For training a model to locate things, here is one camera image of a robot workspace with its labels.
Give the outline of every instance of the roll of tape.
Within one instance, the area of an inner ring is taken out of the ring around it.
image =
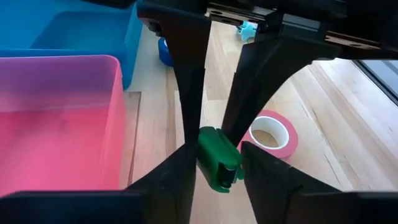
[[[274,145],[253,134],[255,131],[269,133],[275,139]],[[249,141],[273,156],[289,161],[299,144],[299,137],[288,119],[274,111],[262,110],[250,125],[242,141]]]
[[[164,37],[159,39],[159,41],[157,42],[157,46],[159,49],[160,61],[162,61],[165,65],[172,67],[173,61],[170,56],[169,49],[167,48],[167,43]]]

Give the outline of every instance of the pink container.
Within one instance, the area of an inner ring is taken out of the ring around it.
[[[0,197],[118,189],[124,112],[114,57],[0,58]]]

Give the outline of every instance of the blue container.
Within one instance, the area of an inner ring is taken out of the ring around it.
[[[142,23],[136,7],[81,0],[0,0],[0,57],[108,54],[119,59],[126,89]]]

